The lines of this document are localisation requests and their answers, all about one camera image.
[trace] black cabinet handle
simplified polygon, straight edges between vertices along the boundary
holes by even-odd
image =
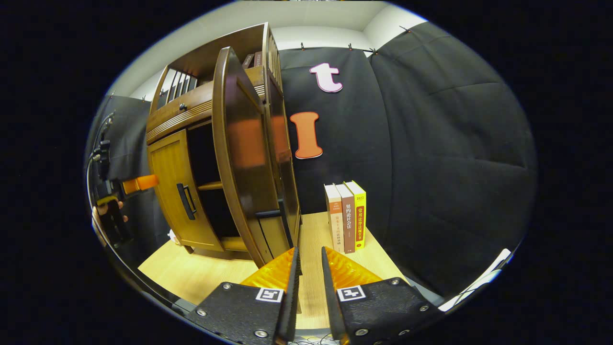
[[[189,199],[191,200],[189,186],[177,184],[177,190],[179,191],[179,196],[181,197],[181,202],[183,203],[183,207],[185,208],[185,213],[188,214],[188,218],[191,220],[196,220],[196,217],[194,217],[194,214],[196,213],[196,206],[194,205],[194,201],[192,200],[192,206],[194,206],[194,210],[192,211],[192,207],[189,205],[188,196],[185,195],[185,190],[187,190],[189,194]]]

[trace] wooden table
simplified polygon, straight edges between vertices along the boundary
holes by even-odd
[[[327,213],[302,215],[299,236],[303,275],[299,287],[301,313],[296,317],[296,329],[301,333],[320,334],[330,328],[321,265],[321,247],[332,248]],[[381,279],[404,279],[367,228],[364,249],[344,255]],[[246,252],[196,249],[188,254],[181,246],[168,241],[145,260],[139,270],[176,296],[200,304],[220,283],[239,283],[257,271],[257,266]]]

